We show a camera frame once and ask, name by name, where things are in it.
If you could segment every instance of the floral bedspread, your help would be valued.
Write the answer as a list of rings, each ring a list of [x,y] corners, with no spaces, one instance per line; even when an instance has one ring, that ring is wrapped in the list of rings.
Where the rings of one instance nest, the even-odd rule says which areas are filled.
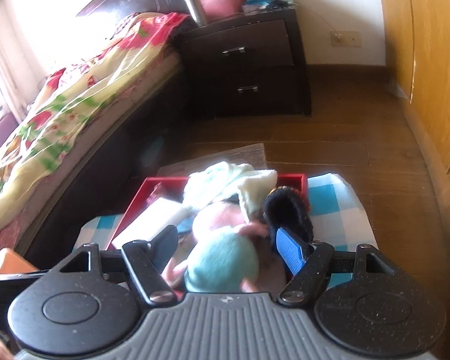
[[[102,52],[51,75],[25,120],[0,148],[0,229],[53,173],[80,132],[160,54],[187,15],[140,14]]]

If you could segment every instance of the stuffed toy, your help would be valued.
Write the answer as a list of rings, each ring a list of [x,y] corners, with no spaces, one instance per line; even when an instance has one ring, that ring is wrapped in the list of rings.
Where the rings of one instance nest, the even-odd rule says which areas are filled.
[[[216,202],[202,209],[193,221],[197,245],[188,259],[176,264],[172,258],[162,276],[173,285],[183,276],[190,292],[257,292],[259,273],[255,237],[269,235],[267,225],[246,223],[240,206]]]

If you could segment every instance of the wire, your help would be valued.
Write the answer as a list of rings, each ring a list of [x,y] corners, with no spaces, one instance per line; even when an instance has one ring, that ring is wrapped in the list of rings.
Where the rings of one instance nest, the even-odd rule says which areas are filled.
[[[308,12],[312,12],[312,13],[314,13],[315,15],[321,17],[322,20],[323,20],[325,23],[327,23],[327,25],[328,25],[332,30],[334,30],[335,32],[338,32],[338,31],[337,31],[335,28],[333,28],[333,26],[327,21],[327,19],[325,19],[325,17],[323,17],[320,13],[317,13],[317,12],[315,12],[315,11],[312,11],[311,9],[308,9],[308,8],[305,8],[305,10],[307,10]]]

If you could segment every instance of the baseboard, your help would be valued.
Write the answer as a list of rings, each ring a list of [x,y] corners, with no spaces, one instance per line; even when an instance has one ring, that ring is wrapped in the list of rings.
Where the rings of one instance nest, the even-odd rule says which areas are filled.
[[[380,79],[387,82],[390,78],[389,69],[386,66],[368,64],[308,64],[307,74],[315,77],[363,77],[367,79]]]
[[[447,252],[447,263],[450,279],[450,180],[447,175],[447,171],[442,164],[437,148],[432,142],[409,100],[400,99],[400,102],[406,120],[408,121],[418,145],[420,146],[420,150],[427,164],[428,172],[435,190],[440,216],[442,217],[442,234]],[[447,319],[447,331],[445,332],[442,349],[444,352],[444,358],[450,359],[450,299],[449,304],[447,305]]]
[[[399,99],[409,100],[407,94],[404,92],[402,87],[398,85],[397,80],[394,77],[391,77],[388,84],[385,85],[385,90]]]

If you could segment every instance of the white towel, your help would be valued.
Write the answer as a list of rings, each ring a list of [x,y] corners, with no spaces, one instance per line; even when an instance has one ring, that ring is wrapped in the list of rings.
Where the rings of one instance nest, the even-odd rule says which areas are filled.
[[[183,192],[183,206],[196,213],[212,202],[238,195],[243,216],[250,222],[276,184],[274,170],[254,170],[248,163],[220,162],[190,175]]]

